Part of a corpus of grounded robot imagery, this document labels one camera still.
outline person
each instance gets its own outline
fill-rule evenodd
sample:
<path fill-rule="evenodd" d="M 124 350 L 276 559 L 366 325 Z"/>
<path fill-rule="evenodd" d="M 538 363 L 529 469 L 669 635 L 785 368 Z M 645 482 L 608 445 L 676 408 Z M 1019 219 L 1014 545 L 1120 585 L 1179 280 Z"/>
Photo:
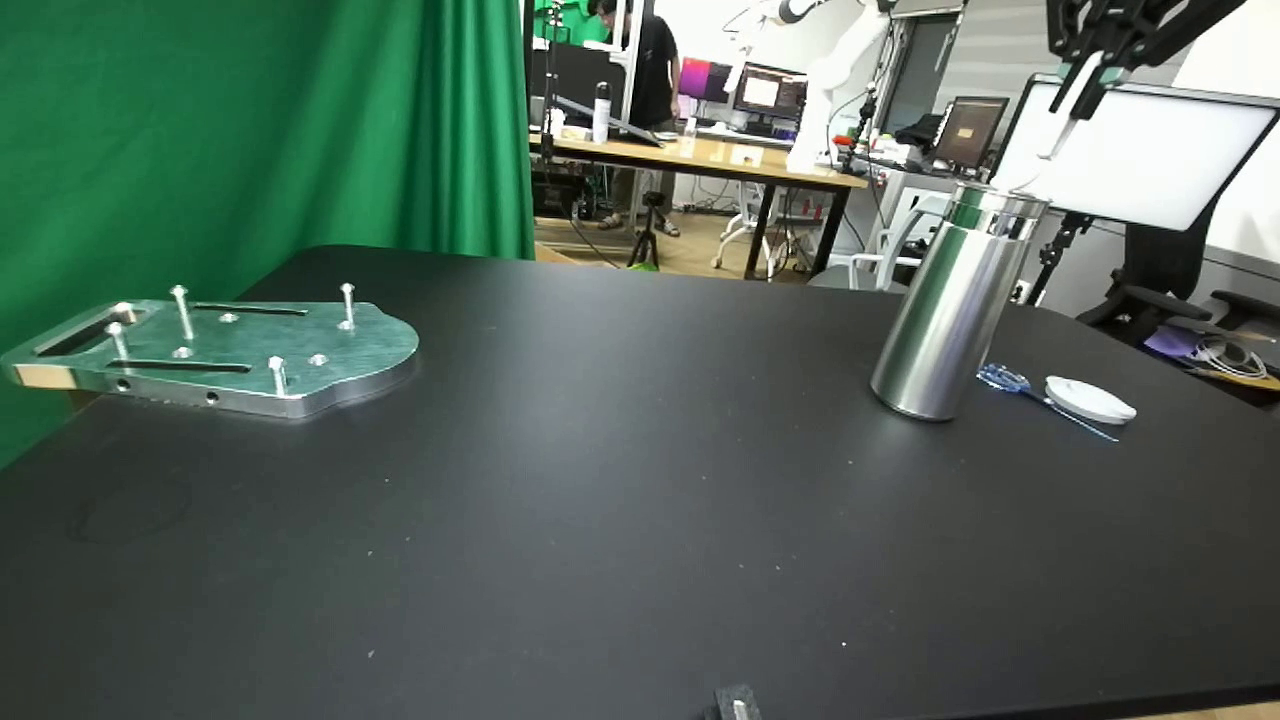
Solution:
<path fill-rule="evenodd" d="M 599 22 L 615 28 L 620 0 L 596 0 Z M 634 89 L 630 89 L 630 122 L 653 130 L 676 130 L 676 89 L 679 89 L 679 49 L 661 17 L 640 20 L 640 53 L 634 53 Z"/>
<path fill-rule="evenodd" d="M 596 0 L 593 2 L 593 17 L 608 32 L 615 28 L 615 2 L 620 0 Z M 670 37 L 669 20 L 645 17 L 640 20 L 634 85 L 630 85 L 630 116 L 627 116 L 627 122 L 647 126 L 647 130 L 676 130 L 676 116 L 679 116 L 676 89 L 679 89 L 676 37 Z M 645 185 L 664 191 L 661 231 L 679 236 L 679 229 L 670 219 L 676 170 L 645 170 Z M 620 185 L 615 185 L 620 206 L 634 205 L 634 197 L 630 201 L 627 197 L 630 197 L 630 170 L 625 170 Z"/>

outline computer monitor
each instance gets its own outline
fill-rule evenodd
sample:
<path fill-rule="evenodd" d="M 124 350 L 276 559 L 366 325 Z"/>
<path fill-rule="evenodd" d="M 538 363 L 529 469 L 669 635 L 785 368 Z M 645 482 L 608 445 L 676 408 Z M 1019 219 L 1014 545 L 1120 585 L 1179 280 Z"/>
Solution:
<path fill-rule="evenodd" d="M 751 126 L 771 126 L 774 118 L 798 118 L 805 74 L 771 65 L 746 65 L 732 90 L 732 107 L 751 116 Z"/>
<path fill-rule="evenodd" d="M 596 85 L 608 85 L 608 107 L 620 118 L 625 116 L 625 67 L 608 60 L 608 53 L 596 49 L 573 49 L 573 42 L 551 42 L 551 53 L 532 53 L 529 54 L 529 96 L 532 96 L 532 118 L 537 107 L 544 107 L 544 90 L 569 96 L 576 105 L 596 105 Z"/>
<path fill-rule="evenodd" d="M 1054 143 L 1054 90 L 1054 74 L 1027 79 L 993 185 L 1168 231 L 1190 229 L 1276 122 L 1276 101 L 1120 85 Z"/>
<path fill-rule="evenodd" d="M 954 96 L 936 126 L 933 160 L 958 170 L 984 169 L 1005 107 L 1005 96 Z"/>
<path fill-rule="evenodd" d="M 705 101 L 710 79 L 710 60 L 683 54 L 679 60 L 679 96 Z"/>
<path fill-rule="evenodd" d="M 727 71 L 732 65 L 683 54 L 676 90 L 707 105 L 727 105 L 727 90 L 722 90 Z"/>

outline stainless steel bottle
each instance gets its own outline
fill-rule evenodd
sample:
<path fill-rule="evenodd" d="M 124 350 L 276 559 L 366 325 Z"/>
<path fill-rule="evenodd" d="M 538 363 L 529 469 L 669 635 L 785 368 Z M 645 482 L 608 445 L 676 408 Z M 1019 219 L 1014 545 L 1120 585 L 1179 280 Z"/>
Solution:
<path fill-rule="evenodd" d="M 914 421 L 954 421 L 1012 303 L 1040 201 L 962 189 L 879 348 L 871 391 Z"/>

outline black table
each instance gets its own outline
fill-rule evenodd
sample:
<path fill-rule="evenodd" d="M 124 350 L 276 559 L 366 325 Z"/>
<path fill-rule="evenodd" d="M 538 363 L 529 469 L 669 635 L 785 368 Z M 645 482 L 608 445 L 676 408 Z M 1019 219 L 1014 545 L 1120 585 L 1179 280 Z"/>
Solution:
<path fill-rule="evenodd" d="M 289 426 L 93 404 L 0 476 L 0 716 L 766 720 L 1280 697 L 1267 417 L 1070 319 L 995 356 L 1138 408 L 1123 445 L 977 389 L 866 395 L 891 297 L 309 251 L 423 337 Z"/>

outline green screen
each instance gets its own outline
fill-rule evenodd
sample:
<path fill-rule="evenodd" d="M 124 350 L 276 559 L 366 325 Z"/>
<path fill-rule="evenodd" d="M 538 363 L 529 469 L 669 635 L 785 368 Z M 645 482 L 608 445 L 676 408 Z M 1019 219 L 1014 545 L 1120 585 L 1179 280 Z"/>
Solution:
<path fill-rule="evenodd" d="M 532 254 L 519 2 L 0 6 L 0 348 L 309 243 Z M 66 399 L 0 382 L 0 465 Z"/>

